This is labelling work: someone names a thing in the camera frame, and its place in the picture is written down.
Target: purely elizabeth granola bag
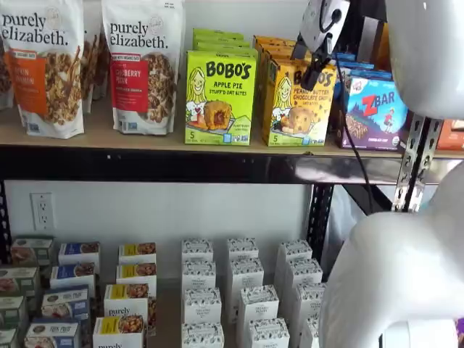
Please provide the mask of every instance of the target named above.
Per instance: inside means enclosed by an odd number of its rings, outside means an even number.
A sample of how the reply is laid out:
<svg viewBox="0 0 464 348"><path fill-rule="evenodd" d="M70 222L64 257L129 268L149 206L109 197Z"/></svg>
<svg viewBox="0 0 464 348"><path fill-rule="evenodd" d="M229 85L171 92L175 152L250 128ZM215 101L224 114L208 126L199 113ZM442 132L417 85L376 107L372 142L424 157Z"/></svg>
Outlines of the purely elizabeth granola bag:
<svg viewBox="0 0 464 348"><path fill-rule="evenodd" d="M0 27L28 134L66 139L83 133L82 0L0 0Z"/></svg>
<svg viewBox="0 0 464 348"><path fill-rule="evenodd" d="M102 0L111 53L114 129L165 135L173 131L183 1Z"/></svg>

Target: white box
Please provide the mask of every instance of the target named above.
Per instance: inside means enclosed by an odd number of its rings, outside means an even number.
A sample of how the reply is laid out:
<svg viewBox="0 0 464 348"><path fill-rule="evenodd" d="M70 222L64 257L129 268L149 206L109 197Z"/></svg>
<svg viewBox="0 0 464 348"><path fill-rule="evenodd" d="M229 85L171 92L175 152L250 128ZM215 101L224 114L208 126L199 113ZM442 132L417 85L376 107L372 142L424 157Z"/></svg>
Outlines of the white box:
<svg viewBox="0 0 464 348"><path fill-rule="evenodd" d="M274 286L279 298L282 298L283 295L283 282L285 281L287 262L296 258L311 258L311 256L312 250L310 245L303 239L287 241L279 245L274 272Z"/></svg>
<svg viewBox="0 0 464 348"><path fill-rule="evenodd" d="M219 323L219 288L187 289L183 294L183 323Z"/></svg>
<svg viewBox="0 0 464 348"><path fill-rule="evenodd" d="M260 259L242 259L229 262L225 291L225 313L229 323L235 323L239 314L240 289L261 286L264 269Z"/></svg>
<svg viewBox="0 0 464 348"><path fill-rule="evenodd" d="M223 347L224 332L220 323L182 324L182 348Z"/></svg>
<svg viewBox="0 0 464 348"><path fill-rule="evenodd" d="M127 323L133 325L128 330ZM144 319L141 315L97 318L94 329L94 347L142 348L144 346Z"/></svg>
<svg viewBox="0 0 464 348"><path fill-rule="evenodd" d="M207 239L186 239L182 241L182 263L185 261L212 262L212 242Z"/></svg>
<svg viewBox="0 0 464 348"><path fill-rule="evenodd" d="M289 331L282 318L249 322L246 348L288 348Z"/></svg>
<svg viewBox="0 0 464 348"><path fill-rule="evenodd" d="M312 315L319 315L326 285L300 284L294 290L294 304L290 320L290 347L297 348L303 325Z"/></svg>
<svg viewBox="0 0 464 348"><path fill-rule="evenodd" d="M154 263L119 265L116 267L116 284L148 284L148 295L157 296L157 266Z"/></svg>
<svg viewBox="0 0 464 348"><path fill-rule="evenodd" d="M239 318L237 321L237 347L246 345L245 335L249 322L277 318L278 297L274 286L264 285L240 290Z"/></svg>
<svg viewBox="0 0 464 348"><path fill-rule="evenodd" d="M254 238L229 238L227 249L229 261L258 257L259 254Z"/></svg>
<svg viewBox="0 0 464 348"><path fill-rule="evenodd" d="M95 298L95 273L93 263L79 265L54 266L51 270L50 289L69 288L70 286L87 285L88 293Z"/></svg>
<svg viewBox="0 0 464 348"><path fill-rule="evenodd" d="M182 264L182 294L187 289L216 287L216 264L212 261L186 261Z"/></svg>
<svg viewBox="0 0 464 348"><path fill-rule="evenodd" d="M322 281L322 268L316 259L303 258L287 262L286 280L282 296L282 315L287 322L290 321L293 290L304 281L307 283L320 283Z"/></svg>
<svg viewBox="0 0 464 348"><path fill-rule="evenodd" d="M58 263L60 265L93 263L95 274L100 274L100 243L63 243L59 247Z"/></svg>
<svg viewBox="0 0 464 348"><path fill-rule="evenodd" d="M120 265L156 262L157 245L155 243L123 244L119 246Z"/></svg>

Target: bobo's apple pie box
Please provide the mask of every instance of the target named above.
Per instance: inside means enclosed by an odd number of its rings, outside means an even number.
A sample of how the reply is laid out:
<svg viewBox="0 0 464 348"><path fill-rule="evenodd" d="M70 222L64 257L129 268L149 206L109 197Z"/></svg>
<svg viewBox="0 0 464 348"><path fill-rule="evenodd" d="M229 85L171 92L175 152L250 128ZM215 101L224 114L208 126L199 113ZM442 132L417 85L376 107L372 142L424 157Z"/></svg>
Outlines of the bobo's apple pie box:
<svg viewBox="0 0 464 348"><path fill-rule="evenodd" d="M256 57L187 53L186 144L249 145Z"/></svg>

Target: bobo's box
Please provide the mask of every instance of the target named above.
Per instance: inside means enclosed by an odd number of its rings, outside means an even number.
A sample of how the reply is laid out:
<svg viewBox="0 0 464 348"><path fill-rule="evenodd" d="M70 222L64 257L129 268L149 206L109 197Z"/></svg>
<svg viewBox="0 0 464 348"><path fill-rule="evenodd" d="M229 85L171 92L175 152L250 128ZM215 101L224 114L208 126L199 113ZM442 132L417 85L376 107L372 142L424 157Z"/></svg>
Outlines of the bobo's box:
<svg viewBox="0 0 464 348"><path fill-rule="evenodd" d="M249 145L256 57L188 51L186 144Z"/></svg>
<svg viewBox="0 0 464 348"><path fill-rule="evenodd" d="M336 80L325 67L313 91L301 87L308 63L272 59L268 65L262 135L268 146L323 146Z"/></svg>

